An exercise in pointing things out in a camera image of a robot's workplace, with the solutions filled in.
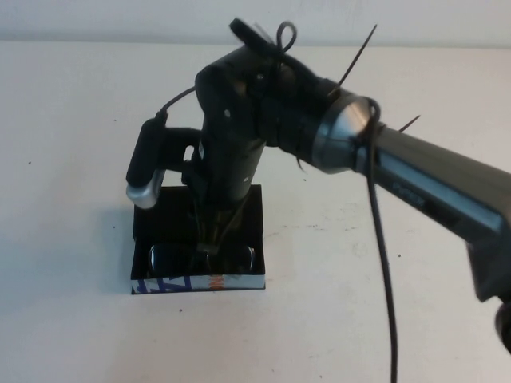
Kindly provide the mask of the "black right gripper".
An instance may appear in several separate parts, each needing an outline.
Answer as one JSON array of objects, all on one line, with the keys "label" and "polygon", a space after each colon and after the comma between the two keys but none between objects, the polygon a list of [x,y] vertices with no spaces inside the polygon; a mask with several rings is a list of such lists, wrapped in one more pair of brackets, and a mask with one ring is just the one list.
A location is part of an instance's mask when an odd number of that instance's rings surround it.
[{"label": "black right gripper", "polygon": [[[219,241],[240,225],[245,205],[242,200],[249,191],[263,150],[261,140],[200,140],[192,156],[192,169],[182,176],[199,202],[195,202],[199,252],[216,255]],[[228,209],[218,212],[212,207]]]}]

